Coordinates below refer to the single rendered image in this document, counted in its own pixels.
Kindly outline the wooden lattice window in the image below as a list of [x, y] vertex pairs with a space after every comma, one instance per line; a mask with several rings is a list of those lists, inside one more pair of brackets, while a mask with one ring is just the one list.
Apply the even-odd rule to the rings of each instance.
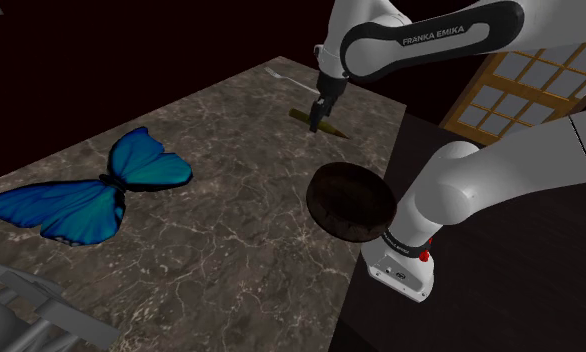
[[490, 54], [440, 126], [483, 145], [586, 107], [586, 43]]

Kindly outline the silver fork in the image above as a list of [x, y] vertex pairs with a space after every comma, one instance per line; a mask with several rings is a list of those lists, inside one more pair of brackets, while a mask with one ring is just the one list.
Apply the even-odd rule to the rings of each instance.
[[304, 88], [304, 89], [308, 90], [309, 92], [311, 92], [311, 93], [313, 93], [313, 94], [315, 94], [317, 96], [320, 94], [320, 92], [317, 89], [311, 88], [311, 87], [309, 87], [309, 86], [307, 86], [307, 85], [305, 85], [303, 83], [300, 83], [300, 82], [298, 82], [298, 81], [296, 81], [296, 80], [294, 80], [294, 79], [292, 79], [292, 78], [290, 78], [288, 76], [283, 76], [283, 75], [275, 72], [270, 67], [265, 67], [264, 70], [265, 70], [265, 72], [267, 72], [270, 76], [274, 77], [275, 79], [286, 80], [288, 82], [291, 82], [291, 83], [293, 83], [293, 84], [295, 84], [295, 85], [297, 85], [297, 86], [299, 86], [301, 88]]

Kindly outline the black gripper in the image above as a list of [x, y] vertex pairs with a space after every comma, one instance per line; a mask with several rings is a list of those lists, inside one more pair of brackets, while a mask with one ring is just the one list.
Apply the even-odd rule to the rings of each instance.
[[331, 114], [338, 98], [344, 93], [347, 83], [348, 80], [344, 77], [334, 78], [322, 71], [319, 72], [317, 89], [320, 97], [312, 104], [309, 114], [311, 132], [316, 133], [322, 119]]

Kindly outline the dark robot stand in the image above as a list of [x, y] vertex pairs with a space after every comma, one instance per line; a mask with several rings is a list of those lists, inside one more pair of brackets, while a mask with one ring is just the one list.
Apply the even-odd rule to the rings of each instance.
[[414, 302], [358, 261], [328, 352], [586, 352], [586, 185], [441, 229]]

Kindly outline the dark brown bowl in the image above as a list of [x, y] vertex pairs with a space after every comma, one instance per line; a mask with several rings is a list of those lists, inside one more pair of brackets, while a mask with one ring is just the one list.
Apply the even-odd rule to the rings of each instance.
[[380, 237], [397, 210], [394, 194], [381, 177], [348, 162], [321, 166], [307, 187], [306, 204], [325, 232], [352, 243]]

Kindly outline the blue butterfly figure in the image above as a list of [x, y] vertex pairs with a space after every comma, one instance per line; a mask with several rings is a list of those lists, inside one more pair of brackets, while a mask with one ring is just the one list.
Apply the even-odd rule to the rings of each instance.
[[112, 146], [107, 172], [96, 179], [50, 181], [0, 193], [0, 220], [40, 228], [46, 239], [69, 246], [100, 244], [118, 232], [126, 192], [156, 192], [188, 184], [192, 168], [152, 138], [145, 127]]

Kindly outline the olive green pen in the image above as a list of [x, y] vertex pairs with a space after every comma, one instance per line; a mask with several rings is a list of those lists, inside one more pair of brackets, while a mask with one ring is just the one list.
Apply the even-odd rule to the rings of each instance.
[[[291, 108], [289, 110], [289, 116], [292, 118], [295, 118], [301, 122], [304, 122], [307, 125], [310, 124], [309, 116], [306, 113], [299, 111], [297, 109]], [[348, 139], [347, 135], [345, 135], [343, 132], [341, 132], [340, 130], [338, 130], [337, 128], [335, 128], [334, 126], [332, 126], [331, 124], [329, 124], [325, 121], [321, 121], [318, 124], [317, 130], [322, 131], [327, 134], [331, 134], [331, 135], [340, 137], [340, 138]]]

